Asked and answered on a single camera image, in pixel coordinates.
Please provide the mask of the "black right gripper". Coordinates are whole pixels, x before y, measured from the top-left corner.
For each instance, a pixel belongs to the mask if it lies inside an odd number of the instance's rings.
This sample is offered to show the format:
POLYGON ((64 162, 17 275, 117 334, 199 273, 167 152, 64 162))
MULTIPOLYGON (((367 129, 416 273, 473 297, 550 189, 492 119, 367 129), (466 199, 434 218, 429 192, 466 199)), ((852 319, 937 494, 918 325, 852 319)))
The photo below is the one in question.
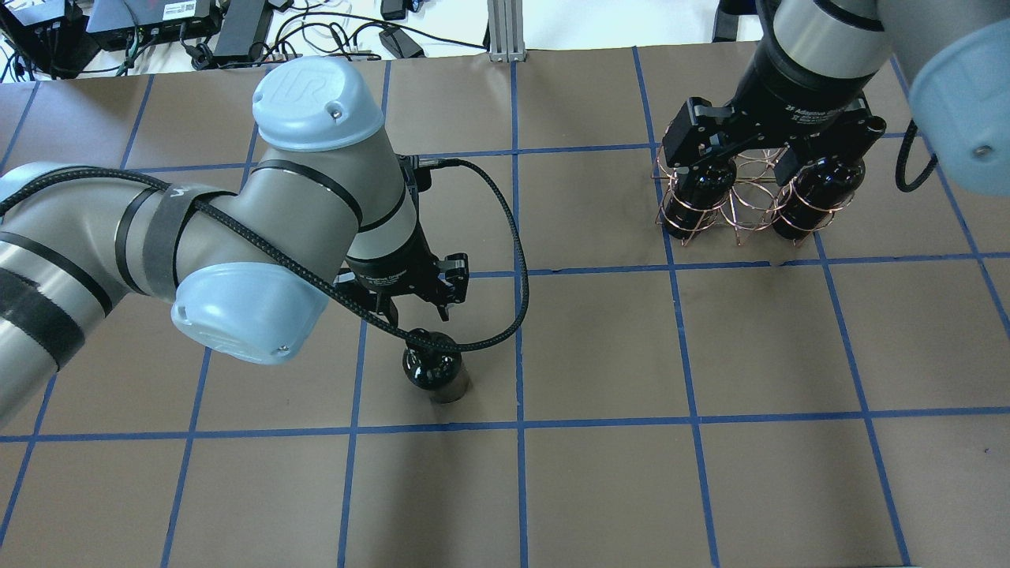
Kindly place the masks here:
POLYGON ((714 106, 690 97, 661 140, 661 162, 676 170, 706 169, 732 162, 743 152, 786 148, 787 175, 823 158, 858 161, 886 133, 888 123, 873 114, 863 96, 841 109, 812 111, 779 102, 746 109, 714 106))

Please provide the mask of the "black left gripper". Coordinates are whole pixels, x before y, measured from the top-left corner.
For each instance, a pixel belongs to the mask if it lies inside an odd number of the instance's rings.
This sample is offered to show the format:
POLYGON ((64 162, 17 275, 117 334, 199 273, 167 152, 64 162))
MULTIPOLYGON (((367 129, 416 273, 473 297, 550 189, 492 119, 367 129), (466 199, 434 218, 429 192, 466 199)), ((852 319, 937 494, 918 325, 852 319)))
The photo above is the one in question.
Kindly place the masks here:
POLYGON ((335 286, 402 332, 393 297, 417 296, 434 305, 447 323, 451 306, 466 300, 470 269, 465 252, 434 255, 420 224, 418 197, 432 187, 432 165, 415 155, 398 155, 397 161, 403 181, 398 200, 358 231, 335 286))

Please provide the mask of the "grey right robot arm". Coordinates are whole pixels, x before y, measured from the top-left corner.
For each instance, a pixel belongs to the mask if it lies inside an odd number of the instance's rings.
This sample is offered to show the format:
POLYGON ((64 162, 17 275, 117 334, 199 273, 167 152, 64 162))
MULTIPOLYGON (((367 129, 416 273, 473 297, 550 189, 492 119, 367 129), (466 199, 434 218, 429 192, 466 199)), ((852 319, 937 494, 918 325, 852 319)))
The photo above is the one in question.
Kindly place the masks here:
POLYGON ((933 172, 1008 193, 1006 1, 746 1, 762 37, 728 102, 689 98, 656 151, 656 224, 688 245, 714 226, 800 245, 862 183, 884 132, 863 92, 886 62, 911 110, 895 166, 902 192, 933 172))

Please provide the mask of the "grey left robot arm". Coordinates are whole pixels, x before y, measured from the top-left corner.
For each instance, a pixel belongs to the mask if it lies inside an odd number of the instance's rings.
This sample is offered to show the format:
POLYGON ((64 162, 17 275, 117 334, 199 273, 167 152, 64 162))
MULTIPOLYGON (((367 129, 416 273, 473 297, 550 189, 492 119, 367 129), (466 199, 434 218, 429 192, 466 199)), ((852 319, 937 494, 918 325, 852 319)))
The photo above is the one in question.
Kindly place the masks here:
POLYGON ((430 251, 429 176, 394 152, 354 64, 284 62, 257 84, 252 116, 268 148, 238 191, 84 164, 3 175, 3 423, 130 293, 255 364, 291 360, 313 332, 328 302, 313 276, 390 320, 394 296, 441 316, 464 301, 468 256, 430 251))

